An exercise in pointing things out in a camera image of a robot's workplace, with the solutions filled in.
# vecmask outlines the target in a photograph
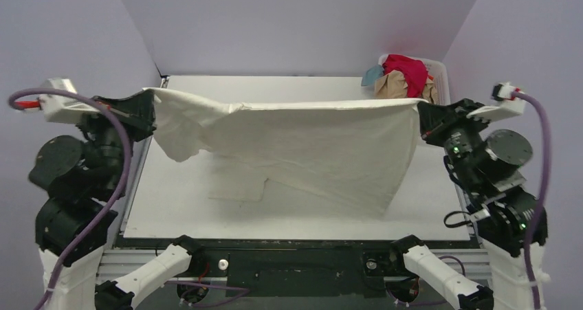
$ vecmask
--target black clamp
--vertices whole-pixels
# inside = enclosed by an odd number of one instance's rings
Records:
[[[204,247],[201,244],[187,235],[182,235],[173,239],[170,244],[184,248],[188,255],[192,256],[187,272],[195,275],[204,272],[208,261],[204,254]]]
[[[458,296],[461,310],[492,310],[494,308],[494,292],[485,286],[478,286],[478,291],[471,295]]]
[[[415,246],[423,246],[425,243],[414,235],[406,236],[393,241],[387,250],[374,250],[363,253],[364,273],[370,277],[384,276],[410,276],[405,268],[403,254]]]
[[[96,310],[133,310],[131,301],[135,294],[125,292],[117,287],[117,281],[106,281],[95,286]]]
[[[497,85],[494,85],[494,88],[492,89],[492,99],[497,101],[497,102],[502,102],[505,99],[500,97],[500,90],[502,90],[502,87],[504,85],[502,83],[498,83]]]

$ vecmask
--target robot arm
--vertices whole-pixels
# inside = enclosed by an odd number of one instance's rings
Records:
[[[96,286],[103,247],[66,267],[60,274],[46,310],[132,310],[166,281],[184,272],[197,274],[206,263],[203,249],[188,236],[181,236],[159,256],[139,269]],[[41,251],[45,286],[58,257]]]
[[[496,85],[492,97],[498,103],[493,107],[471,100],[446,107],[418,106],[422,138],[444,147],[450,178],[470,199],[467,213],[488,252],[494,291],[451,269],[414,236],[396,241],[390,257],[394,266],[423,278],[455,309],[535,309],[523,243],[538,200],[524,191],[525,178],[518,172],[531,158],[532,148],[513,131],[495,131],[485,140],[479,135],[491,121],[522,114],[525,103],[513,97],[514,91],[520,90],[507,83]],[[548,236],[544,212],[535,228],[531,262],[541,290],[549,279],[541,270]]]
[[[68,79],[50,79],[43,86],[76,93]],[[122,123],[130,145],[152,135],[155,116],[151,91],[122,100],[93,99],[106,106]],[[108,210],[100,221],[93,220],[104,210],[101,203],[110,199],[118,187],[124,158],[122,142],[110,121],[87,104],[52,95],[40,95],[38,103],[47,121],[75,124],[86,140],[63,135],[48,141],[38,152],[29,174],[29,180],[49,196],[35,221],[35,241],[45,268],[45,288],[49,289],[57,263],[63,264],[45,308],[93,310],[96,272],[107,229],[117,212]],[[57,261],[89,224],[93,228],[86,237]]]
[[[136,309],[166,281],[184,272],[200,273],[205,263],[203,249],[194,239],[181,236],[134,272],[95,287],[95,310]]]

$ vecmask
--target white cloth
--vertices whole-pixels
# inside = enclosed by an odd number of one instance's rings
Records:
[[[419,139],[420,99],[223,104],[154,90],[154,139],[167,156],[220,155],[210,198],[259,200],[271,179],[382,216]]]

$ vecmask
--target red cloth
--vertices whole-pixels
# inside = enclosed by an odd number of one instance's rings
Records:
[[[383,68],[385,75],[395,69],[403,73],[407,82],[407,97],[418,98],[421,96],[427,81],[427,69],[422,61],[400,54],[389,54],[383,63]]]

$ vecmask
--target white tabletop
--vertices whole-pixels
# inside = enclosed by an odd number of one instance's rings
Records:
[[[370,99],[360,78],[172,76],[169,89],[222,102],[301,102]],[[443,149],[420,144],[398,193],[381,219],[355,217],[329,201],[268,181],[260,202],[208,198],[209,175],[200,153],[177,163],[151,142],[124,231],[126,238],[276,240],[468,240],[443,217],[460,210],[443,167]]]

